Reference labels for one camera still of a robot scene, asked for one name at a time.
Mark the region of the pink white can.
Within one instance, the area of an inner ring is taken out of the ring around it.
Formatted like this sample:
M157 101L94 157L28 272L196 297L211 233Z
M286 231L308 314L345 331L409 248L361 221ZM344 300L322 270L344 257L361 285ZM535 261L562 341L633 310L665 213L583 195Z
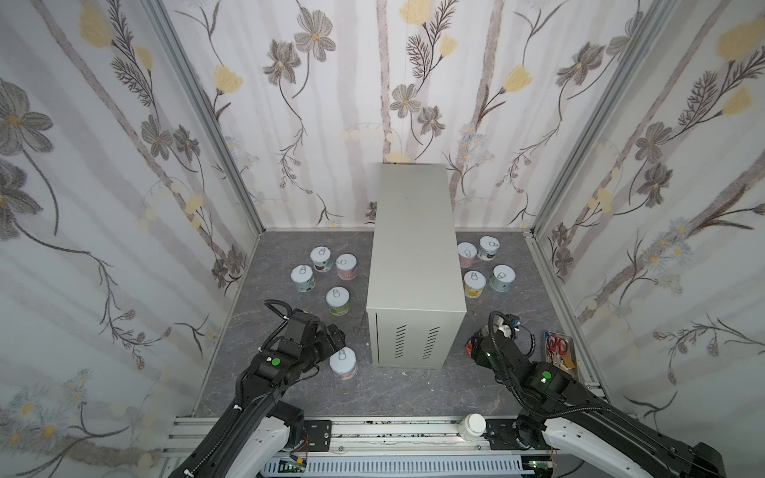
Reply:
M344 347L330 357L329 365L338 378L350 380L357 371L357 356L351 348Z

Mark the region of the green label can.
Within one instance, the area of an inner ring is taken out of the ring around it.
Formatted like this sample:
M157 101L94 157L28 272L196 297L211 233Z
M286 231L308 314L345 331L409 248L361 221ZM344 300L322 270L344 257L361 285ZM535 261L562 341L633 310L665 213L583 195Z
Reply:
M335 316L344 316L350 310L350 292L344 287L333 287L326 294L326 303Z

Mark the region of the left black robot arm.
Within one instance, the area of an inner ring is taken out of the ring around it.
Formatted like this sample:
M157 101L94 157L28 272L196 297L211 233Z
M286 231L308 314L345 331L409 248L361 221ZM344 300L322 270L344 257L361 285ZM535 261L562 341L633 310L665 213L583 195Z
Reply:
M289 408L286 419L273 413L288 388L309 370L346 346L346 334L334 324L267 299L264 305L282 320L234 383L234 398L173 477L255 477L290 442L301 412Z

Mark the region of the yellow label can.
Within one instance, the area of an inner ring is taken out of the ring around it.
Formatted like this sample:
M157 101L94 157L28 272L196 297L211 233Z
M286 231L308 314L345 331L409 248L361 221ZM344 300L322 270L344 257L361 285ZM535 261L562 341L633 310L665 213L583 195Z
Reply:
M486 285L487 279L481 272L470 270L463 276L463 290L467 298L480 297Z

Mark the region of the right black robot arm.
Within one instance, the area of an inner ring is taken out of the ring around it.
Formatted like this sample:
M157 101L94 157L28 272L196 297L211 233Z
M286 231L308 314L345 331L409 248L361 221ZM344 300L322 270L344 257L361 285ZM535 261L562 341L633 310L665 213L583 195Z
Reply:
M534 362L516 336L519 318L493 311L470 339L470 358L494 373L522 412L514 440L544 443L614 477L724 477L722 455L704 442L689 445L650 428L588 390L571 374Z

